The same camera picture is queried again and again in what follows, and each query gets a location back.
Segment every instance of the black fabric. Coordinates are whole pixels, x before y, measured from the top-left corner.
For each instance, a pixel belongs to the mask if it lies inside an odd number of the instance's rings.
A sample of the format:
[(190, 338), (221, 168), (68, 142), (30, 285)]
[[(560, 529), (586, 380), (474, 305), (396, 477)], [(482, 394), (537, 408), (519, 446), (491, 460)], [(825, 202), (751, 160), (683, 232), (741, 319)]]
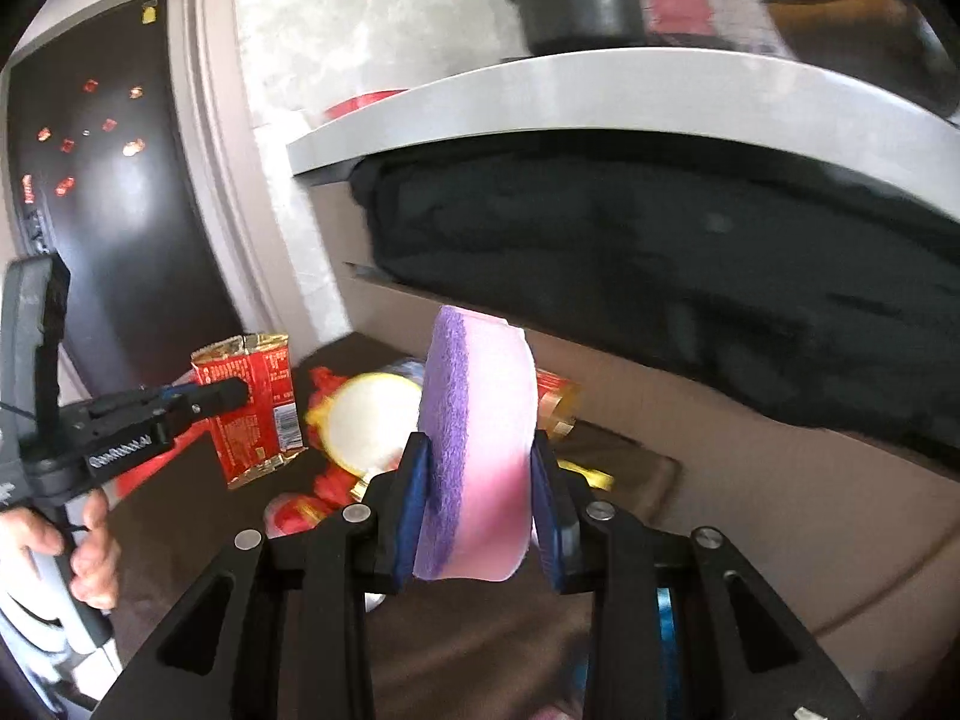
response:
[(596, 131), (418, 146), (350, 181), (405, 285), (960, 470), (960, 226), (890, 187)]

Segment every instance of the black pot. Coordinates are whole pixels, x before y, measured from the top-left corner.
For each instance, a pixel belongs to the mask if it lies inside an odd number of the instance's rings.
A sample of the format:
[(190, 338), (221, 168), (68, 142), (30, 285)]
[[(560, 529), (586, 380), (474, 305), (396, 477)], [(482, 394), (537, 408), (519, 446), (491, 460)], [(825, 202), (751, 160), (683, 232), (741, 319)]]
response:
[(645, 46), (643, 0), (510, 0), (533, 55)]
[(960, 74), (923, 36), (910, 0), (762, 0), (800, 62), (867, 81), (949, 116)]

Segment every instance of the pink sponge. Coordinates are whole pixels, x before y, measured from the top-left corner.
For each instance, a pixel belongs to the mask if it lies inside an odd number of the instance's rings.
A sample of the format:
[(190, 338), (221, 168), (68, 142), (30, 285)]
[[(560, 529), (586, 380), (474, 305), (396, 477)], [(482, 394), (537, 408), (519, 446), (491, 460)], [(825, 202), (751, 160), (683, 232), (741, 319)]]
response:
[(523, 331), (443, 306), (426, 358), (419, 429), (430, 437), (421, 579), (503, 581), (530, 542), (536, 370)]

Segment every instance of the shelf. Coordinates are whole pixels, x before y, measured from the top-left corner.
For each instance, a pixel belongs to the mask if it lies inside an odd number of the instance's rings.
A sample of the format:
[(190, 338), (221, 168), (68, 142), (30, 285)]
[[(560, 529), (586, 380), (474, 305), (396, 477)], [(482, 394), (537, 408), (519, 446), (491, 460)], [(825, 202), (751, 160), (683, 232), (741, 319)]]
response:
[(773, 57), (703, 49), (522, 59), (382, 100), (290, 143), (294, 175), (343, 180), (368, 154), (545, 129), (683, 133), (774, 148), (890, 184), (960, 220), (960, 131), (885, 90)]

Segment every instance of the door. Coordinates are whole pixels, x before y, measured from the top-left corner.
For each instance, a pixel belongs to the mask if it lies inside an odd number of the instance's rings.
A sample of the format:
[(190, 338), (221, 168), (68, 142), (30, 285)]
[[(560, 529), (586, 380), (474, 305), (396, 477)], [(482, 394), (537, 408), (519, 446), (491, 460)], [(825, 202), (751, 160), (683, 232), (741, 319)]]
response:
[(64, 345), (92, 394), (181, 376), (240, 332), (176, 122), (167, 0), (119, 5), (11, 69), (11, 196), (72, 274)]

